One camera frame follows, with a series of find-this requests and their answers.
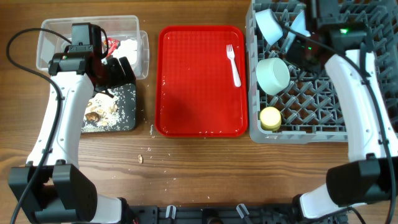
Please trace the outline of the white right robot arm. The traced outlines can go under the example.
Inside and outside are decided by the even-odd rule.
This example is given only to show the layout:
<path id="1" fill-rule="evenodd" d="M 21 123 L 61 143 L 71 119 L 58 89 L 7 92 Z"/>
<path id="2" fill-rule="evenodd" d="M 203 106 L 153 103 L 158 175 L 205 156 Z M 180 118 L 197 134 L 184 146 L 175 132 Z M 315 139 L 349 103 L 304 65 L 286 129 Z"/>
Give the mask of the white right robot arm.
<path id="1" fill-rule="evenodd" d="M 307 1 L 308 35 L 300 35 L 299 65 L 324 69 L 336 91 L 348 133 L 347 164 L 331 168 L 326 182 L 295 199 L 298 220 L 315 222 L 358 206 L 390 203 L 391 222 L 397 203 L 397 136 L 376 74 L 369 26 L 339 20 L 337 1 Z"/>

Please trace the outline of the yellow cup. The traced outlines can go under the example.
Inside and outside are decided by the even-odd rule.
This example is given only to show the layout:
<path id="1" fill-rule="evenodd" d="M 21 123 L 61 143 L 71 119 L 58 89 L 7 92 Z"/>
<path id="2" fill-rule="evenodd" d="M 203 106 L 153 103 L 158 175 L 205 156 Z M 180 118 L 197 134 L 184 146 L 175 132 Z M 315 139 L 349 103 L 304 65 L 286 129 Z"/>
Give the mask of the yellow cup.
<path id="1" fill-rule="evenodd" d="M 267 131 L 277 131 L 282 123 L 280 111 L 275 107 L 267 107 L 260 111 L 259 120 L 261 127 Z"/>

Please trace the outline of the white plastic fork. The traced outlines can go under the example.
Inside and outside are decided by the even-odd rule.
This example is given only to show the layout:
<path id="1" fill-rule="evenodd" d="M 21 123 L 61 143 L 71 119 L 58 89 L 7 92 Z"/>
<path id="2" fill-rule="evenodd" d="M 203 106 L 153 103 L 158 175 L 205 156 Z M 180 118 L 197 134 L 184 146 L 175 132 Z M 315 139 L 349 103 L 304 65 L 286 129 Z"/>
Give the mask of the white plastic fork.
<path id="1" fill-rule="evenodd" d="M 233 73 L 234 85 L 236 87 L 240 87 L 241 80 L 240 80 L 238 69 L 237 69 L 237 66 L 235 63 L 235 54 L 234 54 L 233 46 L 231 44 L 228 44 L 226 46 L 226 55 L 231 62 L 231 69 L 232 69 L 232 73 Z"/>

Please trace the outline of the light blue plate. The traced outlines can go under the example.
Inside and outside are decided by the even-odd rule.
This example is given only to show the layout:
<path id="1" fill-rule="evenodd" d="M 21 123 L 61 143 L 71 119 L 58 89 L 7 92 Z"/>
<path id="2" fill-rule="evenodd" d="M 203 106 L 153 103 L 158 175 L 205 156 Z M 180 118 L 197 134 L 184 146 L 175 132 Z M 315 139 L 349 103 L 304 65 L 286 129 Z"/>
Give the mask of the light blue plate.
<path id="1" fill-rule="evenodd" d="M 290 29 L 292 29 L 302 35 L 305 35 L 307 37 L 311 36 L 311 33 L 306 28 L 304 11 L 301 11 L 298 14 L 298 16 L 294 19 L 292 25 L 290 26 Z M 296 35 L 291 32 L 289 32 L 287 34 L 287 38 L 286 38 L 287 44 L 285 46 L 285 52 L 289 51 L 290 46 L 292 45 L 295 37 L 296 37 Z"/>

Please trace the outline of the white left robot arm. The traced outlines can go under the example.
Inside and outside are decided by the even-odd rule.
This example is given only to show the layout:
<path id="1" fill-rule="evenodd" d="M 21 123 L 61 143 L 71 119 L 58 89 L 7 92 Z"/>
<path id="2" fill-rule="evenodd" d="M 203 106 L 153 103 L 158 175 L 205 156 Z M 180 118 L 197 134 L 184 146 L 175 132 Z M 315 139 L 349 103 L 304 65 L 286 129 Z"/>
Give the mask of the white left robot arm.
<path id="1" fill-rule="evenodd" d="M 50 95 L 38 140 L 26 164 L 10 170 L 15 212 L 31 223 L 138 223 L 121 197 L 100 195 L 79 169 L 78 147 L 89 100 L 113 88 L 135 85 L 128 59 L 108 58 L 100 26 L 74 23 L 62 53 L 49 62 L 44 79 Z"/>

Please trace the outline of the red snack wrapper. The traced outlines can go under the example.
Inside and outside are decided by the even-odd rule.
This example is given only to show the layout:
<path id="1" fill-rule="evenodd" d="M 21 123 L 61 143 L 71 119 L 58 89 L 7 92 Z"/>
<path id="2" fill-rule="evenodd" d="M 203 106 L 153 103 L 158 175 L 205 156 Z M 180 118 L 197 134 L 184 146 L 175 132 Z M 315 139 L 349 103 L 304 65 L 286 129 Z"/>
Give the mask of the red snack wrapper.
<path id="1" fill-rule="evenodd" d="M 120 46 L 120 41 L 108 37 L 107 40 L 104 41 L 104 46 L 108 50 L 107 56 L 109 57 Z"/>

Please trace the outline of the light blue bowl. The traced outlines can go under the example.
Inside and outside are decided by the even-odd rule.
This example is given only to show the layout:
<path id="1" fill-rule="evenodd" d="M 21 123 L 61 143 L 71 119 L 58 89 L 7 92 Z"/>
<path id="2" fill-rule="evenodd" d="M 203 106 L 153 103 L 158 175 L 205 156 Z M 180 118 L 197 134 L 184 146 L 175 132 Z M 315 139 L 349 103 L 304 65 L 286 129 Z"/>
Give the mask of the light blue bowl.
<path id="1" fill-rule="evenodd" d="M 283 31 L 271 9 L 255 13 L 256 22 L 264 39 L 269 45 L 274 45 L 282 36 Z"/>

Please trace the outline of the green bowl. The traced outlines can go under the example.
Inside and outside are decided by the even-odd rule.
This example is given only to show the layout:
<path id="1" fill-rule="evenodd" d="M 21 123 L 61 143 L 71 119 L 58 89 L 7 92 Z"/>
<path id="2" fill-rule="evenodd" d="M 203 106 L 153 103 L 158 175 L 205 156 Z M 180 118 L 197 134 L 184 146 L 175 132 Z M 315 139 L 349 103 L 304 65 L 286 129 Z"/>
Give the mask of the green bowl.
<path id="1" fill-rule="evenodd" d="M 256 66 L 257 82 L 268 95 L 276 95 L 288 87 L 290 73 L 285 62 L 280 58 L 260 60 Z"/>

